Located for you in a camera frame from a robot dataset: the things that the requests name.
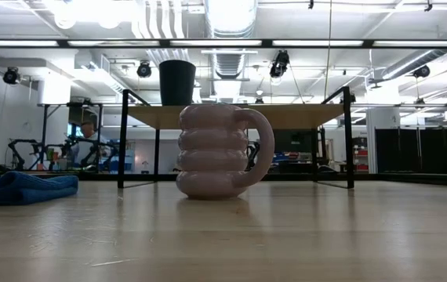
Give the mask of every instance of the black trash can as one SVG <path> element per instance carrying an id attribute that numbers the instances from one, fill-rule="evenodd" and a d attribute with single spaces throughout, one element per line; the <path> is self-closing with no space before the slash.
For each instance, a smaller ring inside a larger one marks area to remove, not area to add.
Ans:
<path id="1" fill-rule="evenodd" d="M 192 103 L 195 65 L 182 60 L 159 64 L 162 106 L 188 106 Z"/>

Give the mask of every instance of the ribbed ceramic mug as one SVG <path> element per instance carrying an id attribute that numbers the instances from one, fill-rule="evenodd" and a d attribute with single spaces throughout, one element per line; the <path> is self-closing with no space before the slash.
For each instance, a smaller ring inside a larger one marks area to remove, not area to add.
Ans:
<path id="1" fill-rule="evenodd" d="M 249 172 L 244 130 L 255 125 L 260 136 L 258 160 Z M 274 156 L 274 134 L 269 121 L 258 111 L 227 104 L 200 104 L 180 113 L 182 150 L 176 179 L 178 189 L 191 198 L 237 197 L 267 174 Z"/>

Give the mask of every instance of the wooden floor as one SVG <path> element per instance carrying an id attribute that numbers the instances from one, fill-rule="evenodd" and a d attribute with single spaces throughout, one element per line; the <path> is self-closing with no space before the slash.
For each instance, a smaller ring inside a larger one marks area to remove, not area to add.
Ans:
<path id="1" fill-rule="evenodd" d="M 445 281 L 447 187 L 260 183 L 189 201 L 174 183 L 0 207 L 0 281 Z"/>

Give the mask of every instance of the mug handle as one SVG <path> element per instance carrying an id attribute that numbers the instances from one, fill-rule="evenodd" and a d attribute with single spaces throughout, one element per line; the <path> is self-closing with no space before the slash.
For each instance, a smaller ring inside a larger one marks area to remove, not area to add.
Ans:
<path id="1" fill-rule="evenodd" d="M 249 172 L 236 175 L 232 179 L 234 188 L 243 188 L 258 183 L 269 171 L 274 157 L 274 133 L 269 121 L 257 110 L 236 110 L 234 120 L 236 122 L 247 121 L 252 123 L 258 130 L 260 137 L 260 151 L 255 166 Z"/>

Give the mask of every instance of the blue towel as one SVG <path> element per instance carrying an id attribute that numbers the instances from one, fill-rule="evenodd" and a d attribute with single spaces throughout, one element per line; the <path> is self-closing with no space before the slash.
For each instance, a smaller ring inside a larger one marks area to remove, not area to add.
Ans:
<path id="1" fill-rule="evenodd" d="M 7 172 L 0 178 L 0 205 L 33 204 L 74 195 L 77 190 L 77 176 L 40 179 L 21 172 Z"/>

